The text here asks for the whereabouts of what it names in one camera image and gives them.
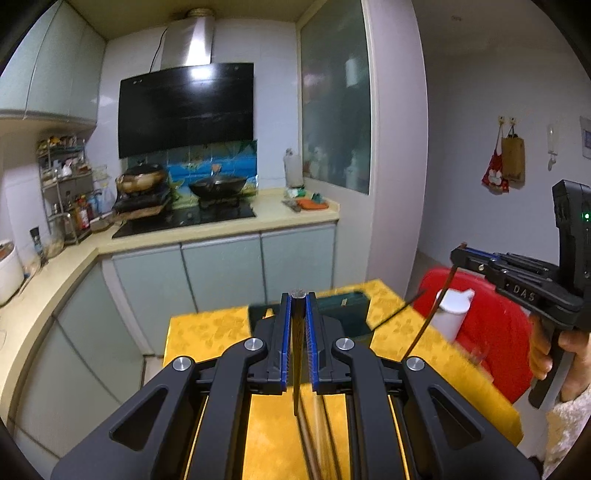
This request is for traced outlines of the right hand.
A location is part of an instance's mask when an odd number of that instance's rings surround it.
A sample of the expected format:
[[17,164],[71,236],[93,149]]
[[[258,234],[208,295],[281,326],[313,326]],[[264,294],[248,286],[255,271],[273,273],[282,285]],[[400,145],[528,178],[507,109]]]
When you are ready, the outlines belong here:
[[[529,365],[534,377],[544,380],[552,369],[551,342],[542,328],[540,318],[530,314],[532,324],[529,348]],[[559,345],[574,354],[573,363],[562,386],[563,402],[578,398],[590,385],[590,335],[581,331],[565,331],[559,337]]]

